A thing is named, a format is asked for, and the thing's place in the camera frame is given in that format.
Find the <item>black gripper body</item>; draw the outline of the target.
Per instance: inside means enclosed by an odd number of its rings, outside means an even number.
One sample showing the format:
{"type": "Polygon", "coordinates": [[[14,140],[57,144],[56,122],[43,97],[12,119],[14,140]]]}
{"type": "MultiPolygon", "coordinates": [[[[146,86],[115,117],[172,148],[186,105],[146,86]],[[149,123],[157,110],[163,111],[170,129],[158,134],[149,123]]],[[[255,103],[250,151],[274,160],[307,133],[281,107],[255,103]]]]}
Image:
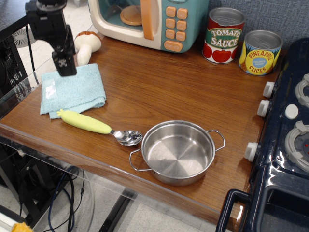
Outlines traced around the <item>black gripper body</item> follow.
{"type": "Polygon", "coordinates": [[[29,1],[25,12],[36,40],[48,42],[56,52],[75,54],[73,35],[65,22],[65,1],[29,1]]]}

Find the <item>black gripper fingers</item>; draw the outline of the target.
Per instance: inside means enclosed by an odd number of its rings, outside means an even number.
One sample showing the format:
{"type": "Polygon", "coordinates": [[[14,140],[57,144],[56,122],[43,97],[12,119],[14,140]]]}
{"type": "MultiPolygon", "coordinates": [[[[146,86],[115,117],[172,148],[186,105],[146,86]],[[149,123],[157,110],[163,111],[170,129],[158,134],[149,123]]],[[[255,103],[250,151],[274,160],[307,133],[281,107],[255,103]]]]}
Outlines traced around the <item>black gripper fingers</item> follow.
{"type": "Polygon", "coordinates": [[[60,76],[67,77],[77,74],[74,54],[54,51],[52,52],[52,59],[60,76]]]}

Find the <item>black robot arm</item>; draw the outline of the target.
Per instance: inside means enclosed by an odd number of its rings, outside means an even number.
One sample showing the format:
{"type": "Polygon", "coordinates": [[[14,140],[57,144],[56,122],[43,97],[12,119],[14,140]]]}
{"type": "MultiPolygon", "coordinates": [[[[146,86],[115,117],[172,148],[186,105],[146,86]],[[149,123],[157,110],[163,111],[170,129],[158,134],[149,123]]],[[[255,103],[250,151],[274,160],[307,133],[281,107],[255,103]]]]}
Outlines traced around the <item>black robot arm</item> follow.
{"type": "Polygon", "coordinates": [[[31,0],[25,3],[26,16],[36,40],[53,48],[52,59],[60,76],[77,74],[75,46],[71,27],[65,22],[65,0],[31,0]]]}

